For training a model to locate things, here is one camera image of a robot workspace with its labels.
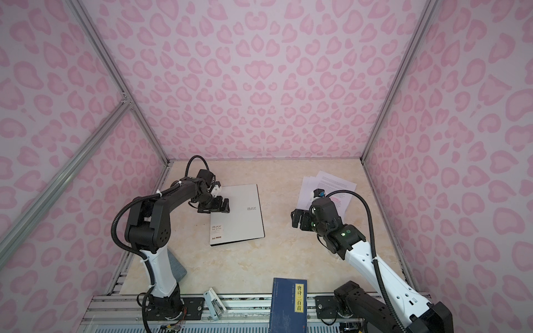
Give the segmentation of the grey black file folder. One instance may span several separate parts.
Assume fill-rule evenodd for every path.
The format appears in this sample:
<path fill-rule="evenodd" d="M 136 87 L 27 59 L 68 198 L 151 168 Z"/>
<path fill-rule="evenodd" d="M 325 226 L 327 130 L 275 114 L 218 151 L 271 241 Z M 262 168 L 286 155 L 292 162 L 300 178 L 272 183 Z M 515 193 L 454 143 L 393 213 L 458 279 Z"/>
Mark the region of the grey black file folder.
<path fill-rule="evenodd" d="M 211 246 L 265 237 L 257 184 L 222 187 L 220 194 L 223 199 L 228 199 L 229 213 L 210 215 Z"/>

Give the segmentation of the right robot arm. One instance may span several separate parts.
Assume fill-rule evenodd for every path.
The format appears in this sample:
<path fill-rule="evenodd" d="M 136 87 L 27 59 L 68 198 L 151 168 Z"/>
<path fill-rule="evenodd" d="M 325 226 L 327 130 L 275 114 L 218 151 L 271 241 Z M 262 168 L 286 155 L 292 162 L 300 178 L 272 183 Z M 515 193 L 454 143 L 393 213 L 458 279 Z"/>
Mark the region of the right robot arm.
<path fill-rule="evenodd" d="M 350 264 L 379 295 L 374 298 L 359 284 L 349 281 L 334 291 L 337 312 L 362 319 L 365 326 L 373 326 L 379 332 L 453 332 L 452 313 L 447 306 L 428 300 L 378 256 L 369 205 L 361 195 L 354 191 L 350 194 L 365 209 L 368 237 L 343 222 L 333 195 L 322 189 L 315 190 L 308 209 L 291 213 L 293 228 L 314 232 L 324 247 Z"/>

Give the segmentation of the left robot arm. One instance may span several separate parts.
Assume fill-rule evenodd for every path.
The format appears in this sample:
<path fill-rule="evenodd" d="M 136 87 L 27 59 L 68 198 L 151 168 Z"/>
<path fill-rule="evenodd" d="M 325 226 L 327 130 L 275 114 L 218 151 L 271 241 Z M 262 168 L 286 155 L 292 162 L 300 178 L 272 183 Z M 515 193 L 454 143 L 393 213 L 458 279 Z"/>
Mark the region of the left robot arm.
<path fill-rule="evenodd" d="M 176 317 L 183 310 L 176 267 L 171 264 L 168 243 L 172 233 L 170 214 L 180 205 L 198 205 L 200 214 L 230 212 L 229 200 L 219 195 L 221 184 L 209 169 L 186 176 L 153 198 L 138 198 L 130 209 L 125 239 L 142 258 L 149 277 L 149 307 Z"/>

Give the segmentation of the bottom white paper sheet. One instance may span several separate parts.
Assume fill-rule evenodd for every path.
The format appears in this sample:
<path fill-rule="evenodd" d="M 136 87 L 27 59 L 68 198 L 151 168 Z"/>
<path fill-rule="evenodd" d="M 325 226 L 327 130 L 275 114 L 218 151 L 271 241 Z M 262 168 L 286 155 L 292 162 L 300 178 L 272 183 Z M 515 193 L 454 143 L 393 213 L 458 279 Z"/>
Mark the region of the bottom white paper sheet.
<path fill-rule="evenodd" d="M 306 210 L 308 209 L 308 201 L 309 201 L 309 193 L 308 193 L 308 184 L 309 184 L 310 178 L 308 176 L 305 176 L 303 178 L 301 189 L 298 195 L 298 202 L 296 205 L 297 209 Z"/>

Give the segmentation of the white paper sheet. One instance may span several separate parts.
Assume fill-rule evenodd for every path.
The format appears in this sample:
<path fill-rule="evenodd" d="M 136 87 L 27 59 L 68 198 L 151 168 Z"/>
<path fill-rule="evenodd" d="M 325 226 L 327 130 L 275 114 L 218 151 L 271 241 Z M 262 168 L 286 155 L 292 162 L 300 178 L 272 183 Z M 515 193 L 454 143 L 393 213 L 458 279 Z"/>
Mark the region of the white paper sheet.
<path fill-rule="evenodd" d="M 308 210 L 313 198 L 315 197 L 314 191 L 320 187 L 320 178 L 308 177 L 303 178 L 301 189 L 298 196 L 298 203 L 296 208 L 302 210 Z"/>
<path fill-rule="evenodd" d="M 308 184 L 309 184 L 310 178 L 308 176 L 305 176 L 303 178 L 301 189 L 298 195 L 298 202 L 296 205 L 297 209 L 306 210 L 308 209 L 308 201 L 309 201 L 309 193 L 308 193 Z"/>

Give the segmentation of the middle white paper sheet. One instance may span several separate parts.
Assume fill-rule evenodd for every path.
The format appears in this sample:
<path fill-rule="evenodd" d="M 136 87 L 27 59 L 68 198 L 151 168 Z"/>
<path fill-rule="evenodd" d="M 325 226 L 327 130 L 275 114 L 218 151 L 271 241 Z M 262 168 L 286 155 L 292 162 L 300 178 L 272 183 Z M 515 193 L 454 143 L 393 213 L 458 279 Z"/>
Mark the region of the middle white paper sheet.
<path fill-rule="evenodd" d="M 315 197 L 314 191 L 320 187 L 320 178 L 308 177 L 303 178 L 301 189 L 298 196 L 298 203 L 296 208 L 302 210 L 308 210 L 313 198 Z"/>

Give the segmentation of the grey sponge block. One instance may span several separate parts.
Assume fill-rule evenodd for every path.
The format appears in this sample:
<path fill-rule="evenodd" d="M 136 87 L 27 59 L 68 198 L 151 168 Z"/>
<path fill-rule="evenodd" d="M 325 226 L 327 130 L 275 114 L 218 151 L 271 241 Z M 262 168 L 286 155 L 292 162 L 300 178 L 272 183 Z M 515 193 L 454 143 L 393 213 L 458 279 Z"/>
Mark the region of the grey sponge block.
<path fill-rule="evenodd" d="M 167 251 L 169 258 L 169 266 L 172 272 L 173 277 L 176 282 L 180 282 L 186 275 L 186 268 L 178 261 L 177 257 L 170 250 Z"/>

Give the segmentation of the aluminium diagonal beam left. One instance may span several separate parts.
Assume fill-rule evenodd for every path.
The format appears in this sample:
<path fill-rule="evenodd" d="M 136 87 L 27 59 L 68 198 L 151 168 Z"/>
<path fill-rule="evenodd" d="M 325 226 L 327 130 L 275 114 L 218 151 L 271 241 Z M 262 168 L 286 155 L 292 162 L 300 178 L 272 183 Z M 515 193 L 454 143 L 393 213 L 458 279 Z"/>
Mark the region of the aluminium diagonal beam left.
<path fill-rule="evenodd" d="M 125 98 L 52 178 L 41 194 L 18 216 L 14 225 L 1 240 L 1 267 L 9 262 L 19 247 L 24 244 L 43 216 L 62 196 L 72 180 L 87 165 L 129 110 L 130 99 Z"/>

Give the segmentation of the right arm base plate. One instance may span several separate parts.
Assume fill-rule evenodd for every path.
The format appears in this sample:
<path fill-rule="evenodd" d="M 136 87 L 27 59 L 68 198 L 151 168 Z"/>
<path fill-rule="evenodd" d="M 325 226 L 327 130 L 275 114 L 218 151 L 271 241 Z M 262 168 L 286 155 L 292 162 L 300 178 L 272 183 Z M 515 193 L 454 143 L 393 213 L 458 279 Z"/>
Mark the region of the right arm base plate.
<path fill-rule="evenodd" d="M 341 303 L 336 296 L 315 296 L 316 316 L 326 325 L 341 319 Z"/>

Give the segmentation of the white bracket on rail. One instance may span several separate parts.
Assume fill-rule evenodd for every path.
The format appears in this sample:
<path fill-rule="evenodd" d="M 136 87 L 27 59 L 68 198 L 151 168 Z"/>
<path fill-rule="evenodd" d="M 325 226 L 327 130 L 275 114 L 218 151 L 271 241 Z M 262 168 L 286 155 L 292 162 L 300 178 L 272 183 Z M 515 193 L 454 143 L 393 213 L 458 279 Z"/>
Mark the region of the white bracket on rail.
<path fill-rule="evenodd" d="M 203 297 L 213 321 L 218 321 L 222 315 L 227 313 L 226 306 L 212 287 L 203 294 Z"/>

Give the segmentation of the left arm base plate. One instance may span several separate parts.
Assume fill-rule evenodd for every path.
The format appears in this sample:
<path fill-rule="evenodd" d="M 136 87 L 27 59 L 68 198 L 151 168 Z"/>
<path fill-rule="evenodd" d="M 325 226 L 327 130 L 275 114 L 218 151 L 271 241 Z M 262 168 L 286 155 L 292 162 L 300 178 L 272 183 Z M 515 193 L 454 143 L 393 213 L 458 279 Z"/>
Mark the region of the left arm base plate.
<path fill-rule="evenodd" d="M 185 297 L 183 298 L 185 308 L 185 321 L 201 320 L 205 299 L 203 297 Z M 179 321 L 183 315 L 178 313 L 171 315 L 169 311 L 159 310 L 156 308 L 147 311 L 148 321 Z"/>

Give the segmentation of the aluminium rail frame front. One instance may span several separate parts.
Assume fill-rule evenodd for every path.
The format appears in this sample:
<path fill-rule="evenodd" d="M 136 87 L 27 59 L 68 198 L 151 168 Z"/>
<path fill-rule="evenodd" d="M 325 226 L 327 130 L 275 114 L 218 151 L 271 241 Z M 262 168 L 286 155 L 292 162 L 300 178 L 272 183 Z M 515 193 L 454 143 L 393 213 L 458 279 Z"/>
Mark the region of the aluminium rail frame front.
<path fill-rule="evenodd" d="M 338 314 L 333 319 L 320 319 L 323 305 L 317 305 L 318 294 L 308 295 L 308 332 L 360 332 L 364 319 Z M 206 303 L 187 312 L 187 318 L 176 323 L 150 321 L 151 332 L 268 332 L 271 312 L 269 294 L 226 294 L 219 297 L 226 312 L 219 320 L 213 319 Z M 137 304 L 139 297 L 113 294 L 96 296 L 83 315 L 78 332 L 144 332 L 142 313 Z"/>

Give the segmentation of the aluminium corner post left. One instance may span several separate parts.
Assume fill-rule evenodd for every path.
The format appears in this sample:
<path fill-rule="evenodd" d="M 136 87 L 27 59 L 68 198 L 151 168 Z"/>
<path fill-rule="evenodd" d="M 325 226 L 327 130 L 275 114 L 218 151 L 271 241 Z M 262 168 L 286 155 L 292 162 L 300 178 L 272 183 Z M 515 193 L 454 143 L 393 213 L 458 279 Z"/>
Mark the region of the aluminium corner post left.
<path fill-rule="evenodd" d="M 119 69 L 118 64 L 112 57 L 112 54 L 108 47 L 105 45 L 104 39 L 101 37 L 101 34 L 98 32 L 97 26 L 94 23 L 93 19 L 87 12 L 86 7 L 82 1 L 65 1 L 66 5 L 72 12 L 75 19 L 78 21 L 83 33 L 86 35 L 96 54 L 98 55 L 102 65 L 110 75 L 111 80 L 118 88 L 120 94 L 123 97 L 123 100 L 129 104 L 129 108 L 133 113 L 137 123 L 139 123 L 140 128 L 143 133 L 147 136 L 147 140 L 154 148 L 157 156 L 162 161 L 163 165 L 168 166 L 170 159 L 162 148 L 161 143 L 156 137 L 153 129 L 149 125 L 147 118 L 142 113 L 140 106 L 138 105 L 136 99 L 133 96 L 131 89 L 129 88 L 125 77 Z"/>

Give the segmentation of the aluminium corner post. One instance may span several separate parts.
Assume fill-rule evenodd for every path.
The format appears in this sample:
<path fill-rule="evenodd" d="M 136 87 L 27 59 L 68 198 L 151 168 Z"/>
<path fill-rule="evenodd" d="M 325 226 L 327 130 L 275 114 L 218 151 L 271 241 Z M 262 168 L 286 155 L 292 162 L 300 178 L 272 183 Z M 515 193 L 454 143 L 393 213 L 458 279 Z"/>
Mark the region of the aluminium corner post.
<path fill-rule="evenodd" d="M 378 140 L 378 135 L 381 128 L 384 125 L 384 121 L 387 117 L 387 114 L 391 110 L 392 104 L 395 101 L 397 94 L 401 90 L 401 86 L 409 72 L 409 68 L 412 66 L 416 58 L 416 54 L 419 52 L 423 40 L 426 37 L 431 24 L 434 21 L 434 18 L 438 15 L 442 1 L 430 0 L 426 1 L 423 11 L 415 26 L 414 33 L 409 43 L 407 44 L 405 53 L 401 58 L 401 62 L 398 65 L 398 69 L 395 73 L 394 80 L 391 82 L 389 91 L 385 97 L 385 100 L 382 104 L 380 112 L 378 113 L 378 118 L 374 124 L 371 134 L 369 136 L 369 141 L 367 142 L 360 161 L 363 165 L 369 160 L 373 146 Z"/>
<path fill-rule="evenodd" d="M 111 80 L 118 88 L 120 94 L 123 97 L 123 100 L 129 104 L 129 108 L 133 113 L 137 123 L 139 123 L 140 128 L 143 133 L 147 136 L 147 140 L 154 148 L 157 156 L 162 161 L 163 165 L 168 166 L 170 159 L 162 148 L 161 143 L 156 137 L 153 129 L 149 125 L 147 118 L 142 113 L 140 106 L 138 105 L 136 99 L 133 96 L 131 89 L 129 88 L 125 77 L 119 69 L 118 64 L 112 57 L 112 54 L 108 47 L 105 45 L 104 39 L 101 37 L 101 34 L 98 32 L 97 26 L 94 23 L 93 19 L 87 12 L 86 7 L 82 1 L 65 1 L 66 5 L 72 12 L 75 19 L 78 21 L 83 33 L 86 35 L 96 54 L 98 55 L 102 65 L 110 75 Z"/>

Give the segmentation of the aluminium corner post right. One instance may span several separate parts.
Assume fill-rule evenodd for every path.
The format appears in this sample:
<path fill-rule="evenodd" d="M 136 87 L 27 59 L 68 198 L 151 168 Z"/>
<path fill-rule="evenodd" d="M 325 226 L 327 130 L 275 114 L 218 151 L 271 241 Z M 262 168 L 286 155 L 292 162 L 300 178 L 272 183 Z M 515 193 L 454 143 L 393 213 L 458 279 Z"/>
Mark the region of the aluminium corner post right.
<path fill-rule="evenodd" d="M 407 44 L 405 53 L 401 58 L 401 62 L 398 65 L 398 69 L 395 73 L 394 80 L 391 82 L 389 91 L 385 97 L 385 100 L 382 104 L 380 112 L 378 113 L 378 118 L 374 124 L 371 134 L 369 136 L 369 141 L 367 142 L 360 161 L 363 165 L 369 160 L 373 146 L 378 140 L 378 135 L 381 128 L 384 125 L 384 121 L 387 117 L 387 114 L 391 110 L 392 104 L 395 101 L 397 94 L 401 90 L 401 86 L 409 72 L 409 68 L 412 66 L 416 58 L 416 54 L 419 52 L 423 40 L 426 37 L 431 24 L 434 21 L 434 18 L 438 15 L 442 1 L 430 0 L 426 1 L 423 11 L 415 26 L 414 33 L 409 43 Z"/>

